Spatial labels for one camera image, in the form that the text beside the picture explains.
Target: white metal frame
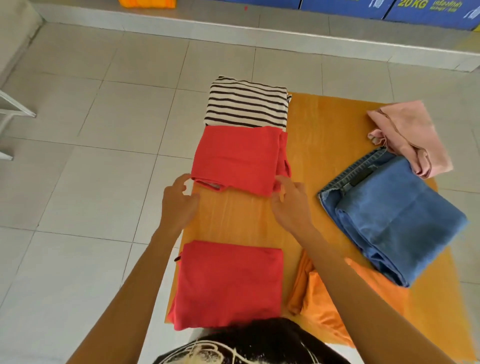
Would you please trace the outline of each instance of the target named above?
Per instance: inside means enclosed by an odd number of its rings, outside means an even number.
[[[30,116],[32,118],[36,117],[36,114],[30,109],[26,108],[20,102],[10,97],[6,93],[0,90],[0,98],[4,99],[11,105],[15,106],[18,110],[6,110],[0,109],[0,135],[6,129],[10,121],[12,121],[14,116]],[[3,153],[0,151],[0,159],[13,160],[13,156]]]

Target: pink cloth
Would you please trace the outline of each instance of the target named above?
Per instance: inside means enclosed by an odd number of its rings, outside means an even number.
[[[367,113],[379,127],[368,138],[375,145],[386,146],[389,152],[404,156],[419,177],[430,178],[453,169],[421,101],[387,105]]]

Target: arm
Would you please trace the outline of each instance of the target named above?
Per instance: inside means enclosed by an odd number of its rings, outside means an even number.
[[[165,189],[162,219],[149,246],[67,364],[138,362],[173,245],[198,208],[198,195],[182,193],[189,178],[184,174]]]
[[[272,196],[272,211],[312,259],[335,307],[366,364],[454,362],[390,307],[345,263],[313,226],[302,183],[277,176],[283,201]]]

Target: striped shirt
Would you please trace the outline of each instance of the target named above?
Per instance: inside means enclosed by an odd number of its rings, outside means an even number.
[[[205,124],[274,126],[285,131],[291,98],[284,87],[219,76],[210,86]]]

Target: blue box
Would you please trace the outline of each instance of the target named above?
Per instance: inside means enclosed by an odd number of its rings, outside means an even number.
[[[385,20],[473,30],[480,24],[480,0],[396,0]]]
[[[273,6],[275,8],[298,9],[300,0],[223,0],[227,2],[239,2],[241,4]]]
[[[300,10],[383,19],[395,0],[303,0]]]

